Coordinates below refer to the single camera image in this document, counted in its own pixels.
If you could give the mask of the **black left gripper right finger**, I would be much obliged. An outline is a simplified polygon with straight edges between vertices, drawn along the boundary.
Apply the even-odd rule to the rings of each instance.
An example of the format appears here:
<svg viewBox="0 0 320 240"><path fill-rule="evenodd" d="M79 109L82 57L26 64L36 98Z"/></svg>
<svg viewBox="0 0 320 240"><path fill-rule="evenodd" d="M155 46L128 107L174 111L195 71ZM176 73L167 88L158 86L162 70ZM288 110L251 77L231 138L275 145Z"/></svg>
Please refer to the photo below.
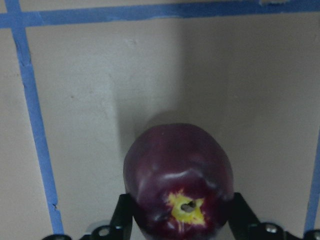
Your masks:
<svg viewBox="0 0 320 240"><path fill-rule="evenodd" d="M261 223L239 192L234 193L227 222L235 240L254 240Z"/></svg>

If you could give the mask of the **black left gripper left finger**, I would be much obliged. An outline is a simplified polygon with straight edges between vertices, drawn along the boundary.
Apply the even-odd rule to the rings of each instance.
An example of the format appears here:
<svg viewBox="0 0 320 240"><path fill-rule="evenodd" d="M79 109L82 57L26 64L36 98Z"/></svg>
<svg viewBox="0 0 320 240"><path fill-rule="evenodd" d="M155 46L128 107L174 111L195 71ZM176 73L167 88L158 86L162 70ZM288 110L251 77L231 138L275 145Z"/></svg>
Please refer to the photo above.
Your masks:
<svg viewBox="0 0 320 240"><path fill-rule="evenodd" d="M121 194L110 220L112 240L130 240L133 227L133 201L129 194Z"/></svg>

